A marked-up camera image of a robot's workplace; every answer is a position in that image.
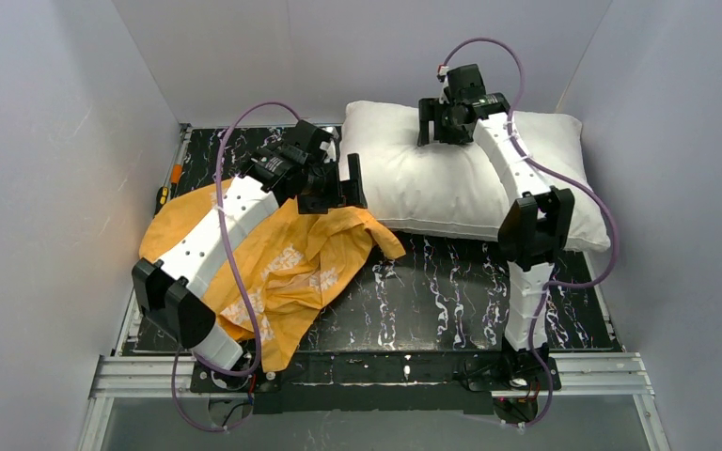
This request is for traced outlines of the orange printed pillowcase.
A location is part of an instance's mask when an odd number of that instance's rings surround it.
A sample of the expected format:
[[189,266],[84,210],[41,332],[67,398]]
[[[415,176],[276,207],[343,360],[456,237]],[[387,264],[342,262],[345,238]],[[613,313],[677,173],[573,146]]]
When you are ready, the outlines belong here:
[[[161,257],[207,212],[216,212],[215,204],[214,184],[169,201],[151,221],[139,256],[150,261]],[[405,254],[399,239],[368,210],[349,207],[302,215],[296,201],[288,200],[234,248],[259,322],[263,370],[282,371],[289,365],[314,320],[351,283],[376,247],[389,259]],[[233,339],[254,338],[227,262],[210,282],[204,303]]]

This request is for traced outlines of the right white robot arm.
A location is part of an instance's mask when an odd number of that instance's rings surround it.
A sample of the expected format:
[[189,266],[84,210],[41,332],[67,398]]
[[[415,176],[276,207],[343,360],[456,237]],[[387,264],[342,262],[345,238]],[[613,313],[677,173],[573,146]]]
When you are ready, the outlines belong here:
[[477,65],[442,65],[437,79],[441,94],[417,104],[417,143],[476,144],[495,169],[510,202],[497,232],[510,269],[504,336],[515,351],[538,349],[547,341],[543,296],[568,239],[573,193],[551,185],[529,164],[508,101],[487,91]]

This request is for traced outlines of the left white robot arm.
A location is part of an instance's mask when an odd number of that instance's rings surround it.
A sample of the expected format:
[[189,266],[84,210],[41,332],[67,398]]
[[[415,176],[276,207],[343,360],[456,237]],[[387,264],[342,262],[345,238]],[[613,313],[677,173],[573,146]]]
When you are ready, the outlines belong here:
[[133,266],[142,316],[210,369],[232,377],[254,372],[259,359],[236,369],[243,348],[219,325],[205,293],[224,264],[236,263],[234,250],[286,201],[295,200],[299,213],[317,214],[367,205],[359,155],[339,152],[335,128],[305,120],[250,152],[190,232],[160,257]]

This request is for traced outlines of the white pillow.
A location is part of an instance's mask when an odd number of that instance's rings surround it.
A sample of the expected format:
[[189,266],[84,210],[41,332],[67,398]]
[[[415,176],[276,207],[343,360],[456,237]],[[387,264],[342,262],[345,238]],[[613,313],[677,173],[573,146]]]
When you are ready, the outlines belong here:
[[[586,185],[583,123],[564,114],[519,111],[516,129],[526,150],[549,169]],[[353,101],[345,107],[342,155],[360,157],[369,213],[392,230],[430,236],[496,241],[509,208],[495,169],[476,144],[416,145],[417,109],[394,103]],[[581,190],[550,178],[575,197],[565,249],[604,252],[611,240],[599,207]]]

